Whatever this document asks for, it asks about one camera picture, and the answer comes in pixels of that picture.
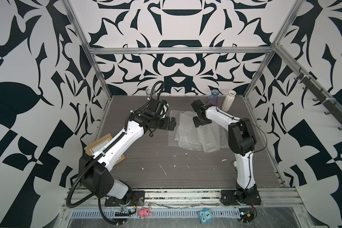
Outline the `bubble-wrapped roll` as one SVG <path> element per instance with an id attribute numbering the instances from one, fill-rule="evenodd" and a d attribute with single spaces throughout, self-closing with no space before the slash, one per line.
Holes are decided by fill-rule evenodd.
<path id="1" fill-rule="evenodd" d="M 197 135 L 205 153 L 220 150 L 220 130 L 216 123 L 199 126 L 197 128 Z"/>

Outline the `bubble wrap around vase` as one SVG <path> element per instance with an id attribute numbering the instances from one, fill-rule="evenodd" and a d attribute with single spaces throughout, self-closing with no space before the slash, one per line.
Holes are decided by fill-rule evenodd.
<path id="1" fill-rule="evenodd" d="M 179 127 L 179 119 L 180 119 L 180 113 L 181 112 L 183 112 L 183 111 L 179 111 L 179 110 L 172 110 L 171 111 L 170 116 L 176 118 L 177 124 L 176 124 L 174 131 L 170 131 L 168 133 L 168 145 L 169 146 L 179 147 L 178 141 L 175 139 L 175 137 L 176 137 L 177 129 Z M 220 130 L 220 150 L 221 150 L 223 148 L 228 148 L 229 146 L 228 146 L 227 134 L 226 134 L 224 128 L 221 127 L 220 125 L 218 125 L 218 126 L 219 126 L 219 130 Z"/>

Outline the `purple blue glass vase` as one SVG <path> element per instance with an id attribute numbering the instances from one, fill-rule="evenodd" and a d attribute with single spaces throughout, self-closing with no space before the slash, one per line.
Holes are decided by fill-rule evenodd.
<path id="1" fill-rule="evenodd" d="M 207 104 L 211 104 L 213 106 L 218 106 L 219 94 L 220 94 L 220 92 L 218 89 L 211 90 L 211 94 L 207 98 Z"/>

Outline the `clear glass vase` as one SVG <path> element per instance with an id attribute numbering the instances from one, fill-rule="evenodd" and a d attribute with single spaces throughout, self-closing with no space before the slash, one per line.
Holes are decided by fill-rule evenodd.
<path id="1" fill-rule="evenodd" d="M 153 98 L 154 94 L 155 94 L 155 90 L 152 89 L 151 87 L 148 87 L 146 89 L 146 96 L 147 96 L 147 98 L 149 98 L 149 99 Z"/>

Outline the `white ribbed ceramic vase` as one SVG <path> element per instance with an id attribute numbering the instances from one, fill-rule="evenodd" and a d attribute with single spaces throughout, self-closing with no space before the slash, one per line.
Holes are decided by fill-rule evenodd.
<path id="1" fill-rule="evenodd" d="M 233 104 L 233 102 L 235 100 L 236 94 L 237 93 L 234 90 L 230 90 L 228 92 L 228 94 L 226 95 L 226 97 L 225 97 L 225 99 L 223 101 L 222 107 L 221 107 L 222 111 L 224 111 L 224 112 L 228 112 L 229 111 L 229 109 L 231 108 L 231 106 L 232 106 L 232 104 Z"/>

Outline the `bubble-wrapped cylinder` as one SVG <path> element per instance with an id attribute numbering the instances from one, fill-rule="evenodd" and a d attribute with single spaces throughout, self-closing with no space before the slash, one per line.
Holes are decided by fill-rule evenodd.
<path id="1" fill-rule="evenodd" d="M 193 117 L 195 113 L 191 111 L 181 112 L 179 127 L 175 139 L 181 148 L 194 151 L 203 151 L 201 143 L 198 140 L 197 128 L 194 125 Z"/>

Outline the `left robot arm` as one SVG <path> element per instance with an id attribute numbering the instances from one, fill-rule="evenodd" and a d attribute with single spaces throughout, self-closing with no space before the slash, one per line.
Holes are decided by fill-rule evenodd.
<path id="1" fill-rule="evenodd" d="M 165 87 L 163 81 L 156 82 L 151 95 L 141 107 L 130 111 L 122 130 L 105 146 L 92 155 L 85 154 L 79 160 L 79 173 L 66 197 L 66 206 L 74 208 L 92 197 L 113 197 L 126 205 L 131 200 L 132 188 L 112 177 L 111 171 L 126 150 L 144 134 L 153 136 L 157 129 L 173 131 L 174 117 L 168 117 L 167 101 L 160 96 Z"/>

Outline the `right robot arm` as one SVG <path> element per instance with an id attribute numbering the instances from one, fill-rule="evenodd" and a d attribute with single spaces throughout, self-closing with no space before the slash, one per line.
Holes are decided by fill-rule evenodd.
<path id="1" fill-rule="evenodd" d="M 237 199 L 246 199 L 257 193 L 253 173 L 253 153 L 257 139 L 251 121 L 232 116 L 217 106 L 204 104 L 199 99 L 192 102 L 192 108 L 196 113 L 193 117 L 195 127 L 215 122 L 228 131 L 228 145 L 235 154 L 237 164 Z"/>

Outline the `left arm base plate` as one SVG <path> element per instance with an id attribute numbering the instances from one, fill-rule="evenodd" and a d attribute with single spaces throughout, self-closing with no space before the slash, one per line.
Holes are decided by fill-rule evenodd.
<path id="1" fill-rule="evenodd" d="M 144 198 L 145 198 L 145 191 L 130 190 L 121 199 L 118 199 L 116 197 L 107 197 L 104 205 L 106 207 L 143 206 L 144 205 Z"/>

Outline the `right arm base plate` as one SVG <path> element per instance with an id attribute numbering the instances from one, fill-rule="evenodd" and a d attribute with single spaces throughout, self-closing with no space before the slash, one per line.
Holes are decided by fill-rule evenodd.
<path id="1" fill-rule="evenodd" d="M 231 205 L 260 205 L 261 197 L 255 189 L 243 190 L 222 190 L 220 201 L 225 206 Z"/>

